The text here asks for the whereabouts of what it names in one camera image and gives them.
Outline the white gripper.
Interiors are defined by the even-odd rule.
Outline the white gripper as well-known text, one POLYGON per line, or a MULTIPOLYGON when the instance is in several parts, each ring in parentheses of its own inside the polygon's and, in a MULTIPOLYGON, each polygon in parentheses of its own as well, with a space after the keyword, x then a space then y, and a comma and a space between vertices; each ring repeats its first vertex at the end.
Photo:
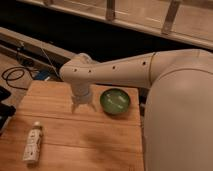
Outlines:
POLYGON ((92 101, 92 91, 90 85, 87 83, 72 83, 70 85, 72 90, 73 102, 71 105, 71 113, 74 114, 78 108, 78 104, 87 104, 93 111, 97 112, 97 109, 92 101))

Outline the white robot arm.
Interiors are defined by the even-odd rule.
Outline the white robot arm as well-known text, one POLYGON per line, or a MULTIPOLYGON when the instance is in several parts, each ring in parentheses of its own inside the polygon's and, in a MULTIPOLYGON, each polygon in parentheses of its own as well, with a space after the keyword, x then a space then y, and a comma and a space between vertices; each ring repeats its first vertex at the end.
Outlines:
POLYGON ((60 68, 76 106, 90 85, 146 88, 143 129, 146 171, 213 171, 213 52, 183 49, 95 62, 74 55, 60 68))

